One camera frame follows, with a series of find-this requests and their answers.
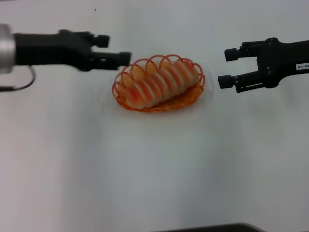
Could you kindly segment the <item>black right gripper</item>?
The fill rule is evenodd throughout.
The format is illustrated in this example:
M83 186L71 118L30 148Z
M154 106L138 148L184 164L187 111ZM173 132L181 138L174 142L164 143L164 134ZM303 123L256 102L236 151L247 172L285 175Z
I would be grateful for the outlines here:
M227 62L257 57L258 70L241 75L218 76L221 89L235 87L237 93L258 88L274 88L287 77L309 73L309 42L282 43L278 38L243 42L239 49L225 50Z

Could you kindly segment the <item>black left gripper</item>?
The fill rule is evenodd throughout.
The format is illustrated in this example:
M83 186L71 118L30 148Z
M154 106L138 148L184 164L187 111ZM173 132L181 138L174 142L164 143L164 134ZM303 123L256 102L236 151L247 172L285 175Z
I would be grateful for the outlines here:
M94 52L91 47L108 47L110 36L90 32L60 30L57 34L14 34L15 64L22 65L69 65L83 72L91 69L118 70L128 66L130 52Z

